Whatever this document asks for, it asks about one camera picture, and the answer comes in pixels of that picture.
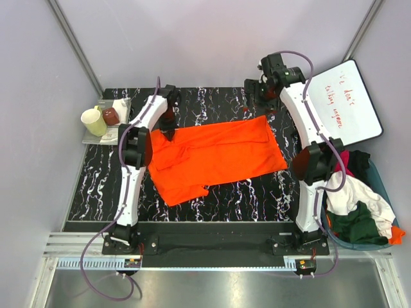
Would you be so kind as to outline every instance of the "green cloth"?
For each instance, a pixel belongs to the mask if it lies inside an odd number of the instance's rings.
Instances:
[[[338,234],[338,238],[352,244],[376,244],[385,245],[388,239],[378,233],[375,221],[367,205],[361,201],[357,203],[357,209],[346,216],[335,215],[327,211],[331,221],[331,229]]]

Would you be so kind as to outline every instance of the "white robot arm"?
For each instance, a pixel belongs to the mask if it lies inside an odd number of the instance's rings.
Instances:
[[[244,82],[247,101],[253,95],[257,106],[271,111],[279,110],[281,102],[284,103],[301,140],[302,151],[292,161],[292,169],[300,184],[299,210],[294,219],[297,227],[294,246],[308,247],[322,237],[318,222],[324,191],[318,188],[326,185],[337,162],[328,142],[337,151],[344,147],[341,139],[330,136],[308,94],[304,103],[302,95],[306,80],[298,67],[287,68],[281,53],[274,53],[261,59],[258,69],[263,71],[259,80],[247,79]]]
[[[121,190],[119,205],[116,217],[121,215],[110,233],[111,241],[118,241],[127,246],[132,245],[134,239],[134,228],[138,222],[138,201],[141,181],[146,167],[152,159],[152,147],[150,132],[155,124],[159,122],[160,131],[171,140],[174,136],[177,124],[173,106],[179,95],[178,90],[171,85],[158,90],[154,96],[149,96],[146,104],[140,113],[128,124],[119,127],[119,137],[129,127],[133,126],[123,142],[120,144],[119,151],[127,167],[121,167]]]

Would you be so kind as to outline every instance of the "yellow-green cup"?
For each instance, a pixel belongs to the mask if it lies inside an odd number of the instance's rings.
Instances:
[[[83,112],[81,120],[89,132],[95,136],[100,137],[107,131],[107,125],[104,122],[100,106],[95,106],[93,109]]]

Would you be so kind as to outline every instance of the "marble surface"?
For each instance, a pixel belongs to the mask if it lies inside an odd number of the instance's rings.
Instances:
[[[131,98],[130,117],[135,117],[152,92],[153,89],[107,89],[104,98]],[[241,88],[183,88],[175,107],[177,122],[179,127],[188,127],[264,114],[264,110],[253,106],[244,112],[243,102]],[[268,114],[267,119],[290,165],[299,149],[293,121],[285,107]],[[117,147],[89,145],[68,221],[113,220],[120,187]],[[211,186],[209,192],[206,197],[168,207],[146,173],[140,192],[139,221],[288,221],[290,207],[299,201],[299,184],[289,170]]]

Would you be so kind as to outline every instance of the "red handwriting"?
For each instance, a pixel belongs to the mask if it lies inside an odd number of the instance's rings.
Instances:
[[[355,105],[355,99],[351,98],[351,92],[353,90],[344,90],[344,94],[345,94],[345,99],[349,102],[350,106],[351,105]]]
[[[334,93],[333,90],[331,90],[331,86],[330,86],[330,85],[328,85],[328,86],[326,87],[326,91],[327,91],[328,100],[329,100],[329,104],[327,104],[327,105],[332,105],[332,104],[334,103],[334,95],[335,95],[335,93]]]
[[[347,77],[345,77],[345,75],[341,75],[341,76],[340,76],[340,79],[346,79],[346,78],[347,78]]]
[[[337,109],[334,108],[334,115],[331,116],[337,121],[338,128],[342,127],[341,115],[338,113]]]

